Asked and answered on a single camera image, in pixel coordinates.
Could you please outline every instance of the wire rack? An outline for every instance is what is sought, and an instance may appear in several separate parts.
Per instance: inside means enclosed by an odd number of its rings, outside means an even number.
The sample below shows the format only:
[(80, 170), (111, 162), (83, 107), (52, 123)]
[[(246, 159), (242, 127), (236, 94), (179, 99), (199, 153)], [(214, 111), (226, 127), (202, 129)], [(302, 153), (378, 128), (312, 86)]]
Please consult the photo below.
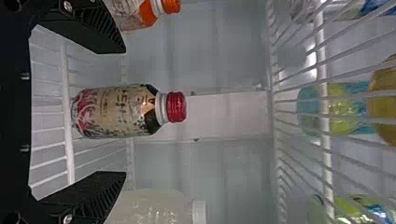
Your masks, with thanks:
[(126, 171), (130, 144), (84, 139), (70, 120), (70, 100), (79, 91), (125, 81), (125, 56), (96, 55), (41, 26), (33, 30), (29, 46), (33, 72), (29, 185), (33, 194), (41, 199), (95, 171)]
[[(361, 13), (359, 4), (370, 2), (381, 4)], [(389, 15), (395, 6), (395, 0), (266, 2), (278, 223), (395, 223), (396, 147), (377, 127), (395, 125), (396, 111), (386, 103), (393, 116), (369, 116), (367, 106), (396, 96), (393, 87), (368, 91), (375, 71), (396, 66), (385, 62), (396, 53), (396, 17)], [(352, 12), (360, 14), (350, 18)], [(334, 86), (359, 85), (365, 89), (334, 93)], [(303, 91), (315, 94), (302, 97)], [(333, 109), (357, 102), (359, 113), (353, 106)], [(345, 123), (352, 128), (336, 130)], [(362, 126), (365, 132), (353, 129)]]

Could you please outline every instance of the screw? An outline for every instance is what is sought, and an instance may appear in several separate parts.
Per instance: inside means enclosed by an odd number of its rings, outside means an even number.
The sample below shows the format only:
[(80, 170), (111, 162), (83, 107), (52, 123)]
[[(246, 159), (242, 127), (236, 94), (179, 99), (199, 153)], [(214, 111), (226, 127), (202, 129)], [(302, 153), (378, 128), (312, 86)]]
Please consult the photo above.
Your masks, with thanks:
[(20, 148), (20, 152), (29, 152), (30, 151), (30, 145), (22, 145)]
[(21, 73), (20, 74), (20, 78), (22, 79), (22, 80), (29, 80), (30, 79), (30, 74), (29, 73)]
[(69, 1), (64, 1), (64, 9), (66, 9), (66, 11), (68, 12), (72, 12), (73, 11), (72, 4)]
[(73, 215), (69, 214), (64, 217), (64, 224), (70, 224), (73, 220)]

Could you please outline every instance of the white refrigerator wall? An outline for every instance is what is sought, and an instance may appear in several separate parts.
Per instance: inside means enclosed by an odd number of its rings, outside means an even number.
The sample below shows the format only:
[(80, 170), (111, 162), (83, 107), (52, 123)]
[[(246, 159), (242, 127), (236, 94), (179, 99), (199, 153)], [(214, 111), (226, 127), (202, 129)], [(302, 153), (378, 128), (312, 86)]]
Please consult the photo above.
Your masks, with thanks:
[(261, 5), (258, 0), (183, 4), (179, 14), (133, 32), (127, 38), (130, 79), (161, 91), (200, 94), (266, 83)]
[(183, 1), (126, 38), (128, 82), (188, 95), (183, 123), (134, 139), (136, 187), (206, 200), (207, 223), (271, 222), (262, 2)]
[[(63, 85), (70, 97), (85, 88), (120, 85), (122, 57), (95, 55), (40, 26), (29, 40), (33, 74), (29, 185), (33, 194), (41, 199), (63, 189), (73, 183), (71, 176), (78, 181), (97, 170), (126, 171), (125, 140), (87, 140), (75, 130), (72, 139), (66, 139), (64, 116), (70, 116), (70, 111), (63, 108), (63, 100), (70, 100)], [(63, 72), (68, 73), (66, 83)], [(73, 148), (66, 149), (67, 141)]]

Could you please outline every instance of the orange bottle cap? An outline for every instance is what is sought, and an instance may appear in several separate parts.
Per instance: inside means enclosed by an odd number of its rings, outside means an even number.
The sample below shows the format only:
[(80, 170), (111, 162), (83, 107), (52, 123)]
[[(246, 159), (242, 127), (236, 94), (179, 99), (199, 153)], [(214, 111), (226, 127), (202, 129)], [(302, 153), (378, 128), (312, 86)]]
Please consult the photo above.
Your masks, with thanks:
[(178, 13), (181, 9), (180, 0), (162, 0), (166, 14)]

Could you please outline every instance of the white bottle cap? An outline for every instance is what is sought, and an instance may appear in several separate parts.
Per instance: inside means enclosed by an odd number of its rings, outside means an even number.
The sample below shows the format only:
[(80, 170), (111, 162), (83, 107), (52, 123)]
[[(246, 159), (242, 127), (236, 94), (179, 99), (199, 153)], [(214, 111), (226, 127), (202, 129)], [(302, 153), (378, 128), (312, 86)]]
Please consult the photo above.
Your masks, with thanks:
[(192, 224), (206, 224), (206, 202), (192, 200)]

